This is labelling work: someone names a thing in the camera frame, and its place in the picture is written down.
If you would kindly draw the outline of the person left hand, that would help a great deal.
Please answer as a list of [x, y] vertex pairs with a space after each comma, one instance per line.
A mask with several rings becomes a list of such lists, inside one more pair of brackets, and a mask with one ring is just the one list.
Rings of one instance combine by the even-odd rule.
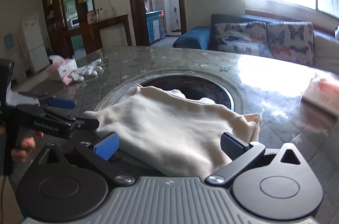
[[11, 151], [11, 158], [16, 163], [23, 163], [29, 158], [32, 150], [36, 147], [36, 138], [44, 137], [42, 132], [36, 132], [32, 137], [24, 138], [21, 141], [19, 148], [14, 148]]

